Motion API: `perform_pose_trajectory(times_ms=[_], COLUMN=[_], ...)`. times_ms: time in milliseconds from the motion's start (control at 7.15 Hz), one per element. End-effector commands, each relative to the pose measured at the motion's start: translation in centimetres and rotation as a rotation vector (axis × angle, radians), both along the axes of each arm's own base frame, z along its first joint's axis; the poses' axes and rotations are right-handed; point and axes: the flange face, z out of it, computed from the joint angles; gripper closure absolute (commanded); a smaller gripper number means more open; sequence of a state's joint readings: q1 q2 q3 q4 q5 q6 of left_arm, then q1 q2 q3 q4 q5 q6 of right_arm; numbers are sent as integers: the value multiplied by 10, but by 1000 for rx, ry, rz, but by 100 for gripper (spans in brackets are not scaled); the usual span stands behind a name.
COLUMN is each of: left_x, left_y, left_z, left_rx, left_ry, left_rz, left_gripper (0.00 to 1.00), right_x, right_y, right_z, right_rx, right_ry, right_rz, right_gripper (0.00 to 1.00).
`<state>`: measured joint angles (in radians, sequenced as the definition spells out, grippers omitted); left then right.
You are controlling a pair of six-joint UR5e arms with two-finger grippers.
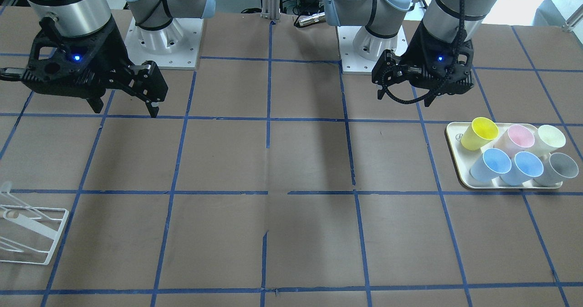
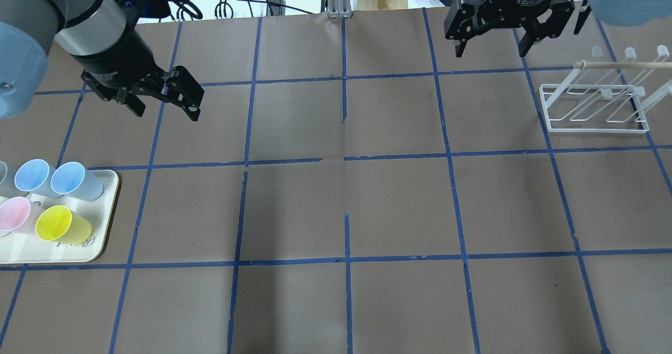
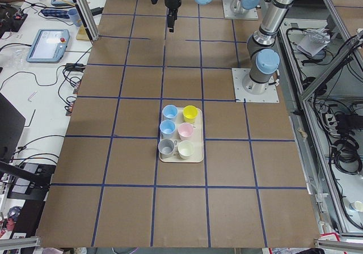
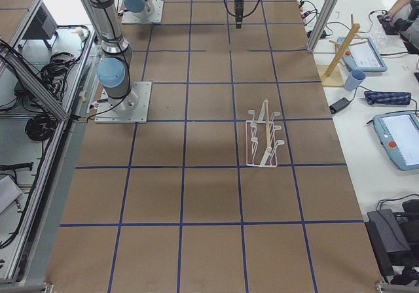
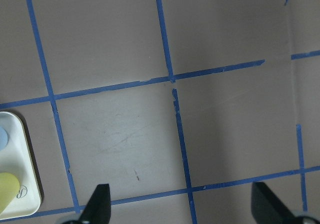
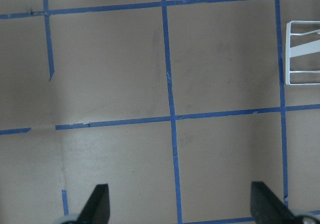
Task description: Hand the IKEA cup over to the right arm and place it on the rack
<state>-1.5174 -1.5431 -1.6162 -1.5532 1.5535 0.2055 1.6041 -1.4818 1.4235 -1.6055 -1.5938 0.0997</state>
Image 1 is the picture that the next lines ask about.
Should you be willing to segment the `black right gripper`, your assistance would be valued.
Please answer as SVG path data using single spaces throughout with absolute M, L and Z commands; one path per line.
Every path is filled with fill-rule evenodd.
M 41 31 L 21 73 L 32 91 L 85 99 L 100 114 L 106 90 L 117 89 L 142 100 L 151 118 L 158 116 L 168 85 L 154 61 L 139 66 L 131 62 L 113 17 L 98 31 L 78 38 L 62 36 L 50 16 L 39 23 Z

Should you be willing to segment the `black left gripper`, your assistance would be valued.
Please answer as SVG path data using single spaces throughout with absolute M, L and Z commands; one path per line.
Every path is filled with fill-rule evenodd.
M 473 56 L 471 40 L 454 38 L 452 43 L 440 41 L 421 23 L 402 56 L 385 50 L 377 60 L 371 71 L 372 83 L 380 86 L 377 99 L 382 100 L 385 95 L 396 99 L 389 87 L 404 81 L 428 90 L 421 96 L 424 107 L 429 107 L 436 97 L 444 94 L 464 94 L 474 87 L 471 70 Z

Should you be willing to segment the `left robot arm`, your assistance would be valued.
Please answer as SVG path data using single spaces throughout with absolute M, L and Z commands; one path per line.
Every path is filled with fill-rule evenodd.
M 461 95 L 474 87 L 472 37 L 497 0 L 432 0 L 404 54 L 388 43 L 397 38 L 414 0 L 323 0 L 331 26 L 358 26 L 354 47 L 375 62 L 371 81 L 378 99 L 401 104 Z

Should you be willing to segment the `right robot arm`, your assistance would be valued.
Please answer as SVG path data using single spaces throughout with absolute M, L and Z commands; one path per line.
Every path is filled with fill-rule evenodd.
M 197 61 L 198 43 L 187 26 L 212 18 L 216 0 L 126 0 L 135 29 L 125 41 L 107 0 L 27 0 L 39 17 L 25 68 L 6 67 L 3 81 L 22 82 L 33 92 L 86 100 L 95 113 L 107 89 L 142 100 L 152 118 L 168 85 L 154 56 L 173 60 L 182 52 L 186 67 Z M 136 47 L 127 47 L 127 42 Z

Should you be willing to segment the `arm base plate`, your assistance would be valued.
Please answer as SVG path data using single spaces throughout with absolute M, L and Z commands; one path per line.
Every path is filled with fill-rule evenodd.
M 370 75 L 383 51 L 391 50 L 401 56 L 408 47 L 402 27 L 389 39 L 375 37 L 363 26 L 338 26 L 337 34 L 345 74 Z
M 161 70 L 195 70 L 204 19 L 174 18 L 164 29 L 146 31 L 132 21 L 124 39 L 135 64 L 154 61 Z

